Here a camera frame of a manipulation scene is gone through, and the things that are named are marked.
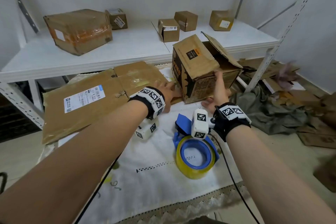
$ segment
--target crumpled dark green cloth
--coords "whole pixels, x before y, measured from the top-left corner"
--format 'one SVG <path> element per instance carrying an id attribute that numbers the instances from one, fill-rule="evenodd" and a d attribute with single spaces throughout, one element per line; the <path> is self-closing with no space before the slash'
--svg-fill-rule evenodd
<path id="1" fill-rule="evenodd" d="M 297 127 L 308 121 L 302 106 L 275 105 L 268 100 L 259 85 L 251 92 L 233 94 L 230 101 L 249 116 L 251 125 L 268 135 L 295 133 Z"/>

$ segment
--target person's right arm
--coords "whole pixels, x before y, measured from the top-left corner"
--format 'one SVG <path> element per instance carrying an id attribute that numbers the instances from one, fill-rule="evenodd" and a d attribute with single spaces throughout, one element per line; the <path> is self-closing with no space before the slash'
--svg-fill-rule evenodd
<path id="1" fill-rule="evenodd" d="M 222 74 L 217 72 L 216 77 L 214 99 L 202 103 L 212 113 L 215 105 L 229 101 Z M 336 223 L 335 213 L 251 128 L 240 125 L 232 129 L 226 141 L 265 223 Z"/>

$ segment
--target yellow tape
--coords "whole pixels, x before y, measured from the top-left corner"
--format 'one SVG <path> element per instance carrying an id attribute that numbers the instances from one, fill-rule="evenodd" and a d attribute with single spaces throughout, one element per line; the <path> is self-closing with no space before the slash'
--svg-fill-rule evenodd
<path id="1" fill-rule="evenodd" d="M 182 160 L 181 147 L 185 141 L 192 139 L 192 138 L 193 138 L 192 136 L 183 137 L 183 139 L 178 143 L 177 150 L 176 150 L 176 165 L 182 174 L 184 174 L 190 179 L 197 180 L 197 179 L 203 178 L 206 175 L 206 173 L 213 167 L 213 165 L 215 164 L 215 157 L 214 157 L 215 153 L 212 147 L 210 147 L 206 141 L 203 141 L 204 143 L 208 145 L 210 152 L 211 152 L 210 164 L 204 169 L 193 169 L 191 167 L 188 167 L 187 164 L 184 163 Z"/>

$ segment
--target tiled floor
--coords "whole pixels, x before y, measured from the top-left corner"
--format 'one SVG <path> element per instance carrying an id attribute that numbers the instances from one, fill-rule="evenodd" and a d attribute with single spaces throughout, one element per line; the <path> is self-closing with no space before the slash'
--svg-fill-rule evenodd
<path id="1" fill-rule="evenodd" d="M 314 176 L 313 170 L 326 158 L 336 154 L 335 149 L 304 146 L 296 134 L 268 136 L 253 128 L 260 139 L 291 167 L 336 212 L 336 196 Z M 42 152 L 42 132 L 0 143 L 0 172 L 8 173 L 7 188 L 35 166 Z M 252 199 L 247 200 L 260 223 L 263 220 Z M 216 211 L 217 220 L 235 223 L 255 223 L 243 203 Z"/>

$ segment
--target white shelf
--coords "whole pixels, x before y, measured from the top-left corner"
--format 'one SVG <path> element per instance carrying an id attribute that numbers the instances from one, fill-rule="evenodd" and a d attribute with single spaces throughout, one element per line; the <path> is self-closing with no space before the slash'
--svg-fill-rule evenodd
<path id="1" fill-rule="evenodd" d="M 156 31 L 158 30 L 157 21 L 152 21 Z M 198 22 L 194 31 L 183 32 L 180 30 L 180 41 L 196 34 L 201 41 L 208 39 L 201 33 L 207 33 L 215 38 L 230 54 L 236 52 L 246 52 L 262 48 L 273 48 L 279 40 L 259 31 L 244 22 L 234 20 L 231 31 L 214 31 L 208 22 Z M 170 53 L 173 52 L 173 44 L 177 42 L 165 43 Z"/>
<path id="2" fill-rule="evenodd" d="M 108 69 L 144 60 L 171 62 L 171 54 L 150 20 L 129 22 L 128 29 L 114 30 L 113 40 L 82 56 L 58 48 L 47 29 L 38 33 L 0 72 L 0 82 L 18 82 Z"/>

